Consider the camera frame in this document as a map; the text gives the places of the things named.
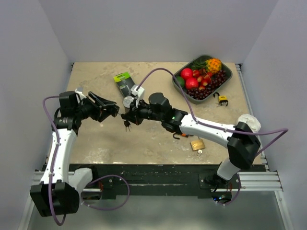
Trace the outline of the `orange black padlock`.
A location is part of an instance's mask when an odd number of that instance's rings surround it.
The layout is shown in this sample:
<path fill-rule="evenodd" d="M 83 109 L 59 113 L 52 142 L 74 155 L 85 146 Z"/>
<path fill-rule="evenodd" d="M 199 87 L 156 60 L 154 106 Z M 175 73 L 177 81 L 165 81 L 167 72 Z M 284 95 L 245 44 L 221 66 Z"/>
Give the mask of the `orange black padlock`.
<path fill-rule="evenodd" d="M 181 137 L 185 137 L 185 138 L 188 138 L 188 137 L 190 137 L 190 135 L 189 134 L 181 134 L 181 133 L 174 133 L 173 135 L 172 135 L 172 137 L 174 138 L 174 139 L 177 139 L 177 140 L 179 140 L 179 139 L 181 139 Z"/>

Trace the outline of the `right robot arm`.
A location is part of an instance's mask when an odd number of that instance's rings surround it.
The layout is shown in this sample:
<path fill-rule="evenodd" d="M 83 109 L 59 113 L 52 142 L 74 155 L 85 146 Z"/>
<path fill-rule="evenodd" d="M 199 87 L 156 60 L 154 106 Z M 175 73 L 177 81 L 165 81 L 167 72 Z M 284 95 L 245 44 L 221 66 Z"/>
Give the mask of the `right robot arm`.
<path fill-rule="evenodd" d="M 260 148 L 260 141 L 247 124 L 225 125 L 196 118 L 192 113 L 173 108 L 160 92 L 151 94 L 147 103 L 133 100 L 121 118 L 127 126 L 140 125 L 144 119 L 159 121 L 171 133 L 198 136 L 225 147 L 228 158 L 206 178 L 207 183 L 219 188 L 229 185 L 240 170 L 250 169 Z"/>

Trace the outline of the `black-headed key bunch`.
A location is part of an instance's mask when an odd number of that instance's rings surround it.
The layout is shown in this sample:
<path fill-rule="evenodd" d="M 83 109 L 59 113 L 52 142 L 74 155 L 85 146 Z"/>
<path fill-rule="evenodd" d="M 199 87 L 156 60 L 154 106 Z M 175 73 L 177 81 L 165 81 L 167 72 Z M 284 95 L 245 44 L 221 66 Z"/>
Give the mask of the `black-headed key bunch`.
<path fill-rule="evenodd" d="M 124 120 L 124 126 L 125 126 L 125 131 L 130 132 L 131 124 L 130 124 L 129 120 Z"/>

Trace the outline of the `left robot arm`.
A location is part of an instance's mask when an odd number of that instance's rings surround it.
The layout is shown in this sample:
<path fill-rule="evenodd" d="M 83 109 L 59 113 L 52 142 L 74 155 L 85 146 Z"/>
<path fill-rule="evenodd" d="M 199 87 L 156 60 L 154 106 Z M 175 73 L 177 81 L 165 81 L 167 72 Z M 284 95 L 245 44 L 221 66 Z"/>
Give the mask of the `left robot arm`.
<path fill-rule="evenodd" d="M 92 92 L 85 96 L 80 91 L 67 91 L 56 98 L 59 109 L 54 117 L 48 116 L 52 127 L 49 160 L 39 184 L 30 189 L 30 196 L 43 217 L 76 213 L 82 190 L 99 184 L 98 174 L 90 168 L 77 169 L 69 176 L 71 150 L 83 120 L 102 122 L 119 112 L 116 102 Z"/>

